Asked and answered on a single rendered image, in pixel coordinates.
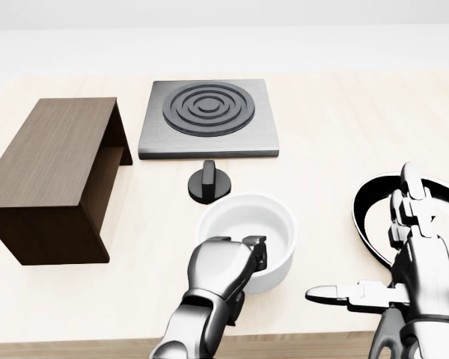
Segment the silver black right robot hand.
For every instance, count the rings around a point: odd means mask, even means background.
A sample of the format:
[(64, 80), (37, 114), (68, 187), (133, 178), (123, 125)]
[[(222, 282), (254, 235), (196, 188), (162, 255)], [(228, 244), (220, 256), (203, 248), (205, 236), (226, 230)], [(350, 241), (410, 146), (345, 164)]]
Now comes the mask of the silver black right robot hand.
[(395, 306), (406, 321), (449, 321), (449, 253), (433, 226), (433, 197), (411, 162), (405, 163), (399, 175), (401, 189), (387, 197), (389, 241), (397, 250), (391, 282), (360, 280), (356, 285), (317, 286), (305, 293), (306, 299), (358, 313), (382, 314)]

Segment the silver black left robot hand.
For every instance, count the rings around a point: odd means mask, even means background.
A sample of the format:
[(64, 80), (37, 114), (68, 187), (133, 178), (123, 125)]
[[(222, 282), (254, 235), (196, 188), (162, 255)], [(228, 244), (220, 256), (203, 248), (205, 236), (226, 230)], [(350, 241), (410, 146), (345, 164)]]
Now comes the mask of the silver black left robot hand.
[(246, 236), (235, 242), (214, 236), (192, 252), (188, 266), (189, 289), (201, 289), (226, 302), (243, 291), (255, 272), (267, 268), (265, 236)]

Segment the white bowl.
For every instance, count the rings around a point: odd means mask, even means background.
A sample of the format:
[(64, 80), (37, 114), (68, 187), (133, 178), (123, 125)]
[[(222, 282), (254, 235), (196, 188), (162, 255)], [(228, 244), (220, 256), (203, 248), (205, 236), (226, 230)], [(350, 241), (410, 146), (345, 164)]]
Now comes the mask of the white bowl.
[(278, 286), (290, 271), (296, 248), (296, 224), (290, 210), (278, 199), (260, 193), (229, 194), (211, 204), (196, 227), (195, 241), (229, 236), (238, 242), (246, 236), (266, 237), (267, 269), (252, 275), (244, 288), (250, 295)]

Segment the dark brown wooden cabinet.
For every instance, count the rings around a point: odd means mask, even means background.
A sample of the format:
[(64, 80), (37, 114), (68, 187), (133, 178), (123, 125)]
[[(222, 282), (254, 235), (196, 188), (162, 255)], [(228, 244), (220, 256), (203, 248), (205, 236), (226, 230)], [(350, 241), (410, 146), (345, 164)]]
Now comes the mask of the dark brown wooden cabinet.
[(40, 99), (0, 158), (0, 240), (24, 266), (107, 263), (100, 231), (131, 164), (114, 97)]

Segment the black frying pan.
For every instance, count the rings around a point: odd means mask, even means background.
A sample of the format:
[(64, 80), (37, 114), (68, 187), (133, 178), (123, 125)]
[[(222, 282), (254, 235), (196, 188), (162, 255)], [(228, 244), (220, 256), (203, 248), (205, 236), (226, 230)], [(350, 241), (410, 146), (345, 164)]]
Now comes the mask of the black frying pan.
[[(422, 176), (421, 181), (427, 187), (434, 200), (449, 204), (449, 182), (435, 177)], [(394, 190), (401, 189), (401, 179), (397, 172), (376, 175), (362, 183), (352, 202), (352, 219), (364, 246), (387, 270), (391, 270), (392, 262), (387, 260), (368, 239), (365, 229), (365, 218), (368, 210), (377, 202), (389, 197)]]

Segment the round black stove knob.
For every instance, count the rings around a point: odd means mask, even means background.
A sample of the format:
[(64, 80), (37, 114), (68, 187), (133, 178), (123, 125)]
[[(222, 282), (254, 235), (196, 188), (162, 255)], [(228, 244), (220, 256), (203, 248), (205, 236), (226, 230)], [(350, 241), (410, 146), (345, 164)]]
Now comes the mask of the round black stove knob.
[(219, 170), (213, 160), (205, 160), (203, 167), (190, 176), (188, 192), (191, 199), (198, 203), (214, 203), (230, 194), (230, 177)]

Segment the flat dark stove plate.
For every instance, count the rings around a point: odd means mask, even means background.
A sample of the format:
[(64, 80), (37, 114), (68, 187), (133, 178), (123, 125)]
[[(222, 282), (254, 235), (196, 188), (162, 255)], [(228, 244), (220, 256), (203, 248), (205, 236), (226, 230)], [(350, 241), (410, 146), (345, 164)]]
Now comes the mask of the flat dark stove plate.
[(276, 157), (262, 79), (155, 81), (138, 142), (145, 159)]

